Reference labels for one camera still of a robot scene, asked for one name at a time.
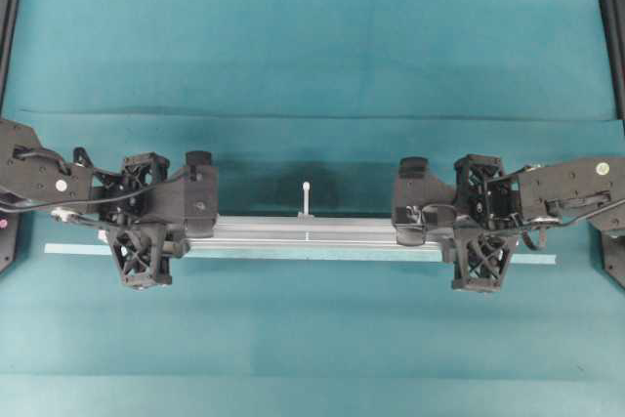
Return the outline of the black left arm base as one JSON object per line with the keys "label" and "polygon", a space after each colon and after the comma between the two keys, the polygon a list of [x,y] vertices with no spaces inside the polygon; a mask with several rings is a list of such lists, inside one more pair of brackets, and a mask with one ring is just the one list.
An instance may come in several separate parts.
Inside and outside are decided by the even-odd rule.
{"label": "black left arm base", "polygon": [[0,215],[0,272],[6,271],[16,258],[21,216],[2,211]]}

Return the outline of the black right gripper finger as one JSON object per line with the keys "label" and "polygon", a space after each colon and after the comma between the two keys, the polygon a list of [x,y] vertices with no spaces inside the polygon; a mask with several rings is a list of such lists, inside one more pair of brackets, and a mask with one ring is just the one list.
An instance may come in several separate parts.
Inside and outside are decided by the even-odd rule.
{"label": "black right gripper finger", "polygon": [[457,246],[453,234],[441,235],[437,239],[442,261],[447,264],[455,264],[458,259]]}
{"label": "black right gripper finger", "polygon": [[395,179],[392,224],[396,242],[420,246],[451,237],[457,212],[456,189],[439,179],[425,157],[400,160]]}

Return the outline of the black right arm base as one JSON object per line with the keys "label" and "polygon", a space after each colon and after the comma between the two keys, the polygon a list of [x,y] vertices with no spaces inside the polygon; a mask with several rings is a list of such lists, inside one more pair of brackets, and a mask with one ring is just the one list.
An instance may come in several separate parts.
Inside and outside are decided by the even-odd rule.
{"label": "black right arm base", "polygon": [[589,224],[600,233],[603,271],[624,288],[624,216],[596,215]]}

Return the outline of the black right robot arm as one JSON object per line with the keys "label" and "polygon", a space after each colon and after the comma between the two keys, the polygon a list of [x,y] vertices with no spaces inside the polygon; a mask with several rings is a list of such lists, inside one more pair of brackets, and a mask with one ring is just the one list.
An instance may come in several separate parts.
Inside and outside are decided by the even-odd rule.
{"label": "black right robot arm", "polygon": [[508,173],[496,156],[468,154],[451,186],[424,157],[401,159],[394,186],[396,242],[439,246],[455,290],[501,289],[519,243],[533,251],[550,229],[586,221],[601,235],[603,269],[624,282],[624,160],[584,157]]}

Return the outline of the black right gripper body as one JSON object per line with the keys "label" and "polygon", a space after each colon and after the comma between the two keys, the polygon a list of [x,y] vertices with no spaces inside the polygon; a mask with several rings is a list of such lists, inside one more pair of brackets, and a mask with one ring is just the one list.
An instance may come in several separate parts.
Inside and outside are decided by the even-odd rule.
{"label": "black right gripper body", "polygon": [[456,195],[453,224],[458,259],[451,288],[458,291],[498,292],[519,241],[517,233],[504,233],[508,224],[495,220],[490,182],[505,175],[501,159],[468,154],[454,163]]}

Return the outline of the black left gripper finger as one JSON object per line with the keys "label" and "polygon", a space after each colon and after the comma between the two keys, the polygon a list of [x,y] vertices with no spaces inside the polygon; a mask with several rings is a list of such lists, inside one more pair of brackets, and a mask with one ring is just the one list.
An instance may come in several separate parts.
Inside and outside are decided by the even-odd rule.
{"label": "black left gripper finger", "polygon": [[212,237],[218,218],[219,172],[212,153],[186,153],[186,164],[172,177],[170,221],[185,237]]}
{"label": "black left gripper finger", "polygon": [[189,243],[186,239],[166,240],[163,244],[163,256],[168,258],[183,258],[189,251]]}

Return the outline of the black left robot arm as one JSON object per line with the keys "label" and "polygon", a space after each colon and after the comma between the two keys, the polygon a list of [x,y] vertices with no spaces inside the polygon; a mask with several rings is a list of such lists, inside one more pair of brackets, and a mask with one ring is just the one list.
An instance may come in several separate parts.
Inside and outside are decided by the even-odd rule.
{"label": "black left robot arm", "polygon": [[120,280],[143,290],[172,282],[170,261],[193,239],[214,234],[218,170],[207,151],[190,151],[174,174],[169,160],[148,152],[127,156],[119,171],[94,165],[78,147],[70,161],[45,148],[31,127],[1,122],[1,210],[47,212],[101,230]]}

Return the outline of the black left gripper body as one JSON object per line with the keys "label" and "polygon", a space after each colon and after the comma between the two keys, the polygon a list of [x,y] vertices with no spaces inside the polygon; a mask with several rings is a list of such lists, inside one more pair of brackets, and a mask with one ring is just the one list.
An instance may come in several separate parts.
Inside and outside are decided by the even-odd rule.
{"label": "black left gripper body", "polygon": [[163,256],[166,240],[185,239],[170,221],[170,162],[156,153],[124,159],[118,174],[98,170],[102,186],[95,191],[108,246],[122,283],[136,290],[172,283],[170,259]]}

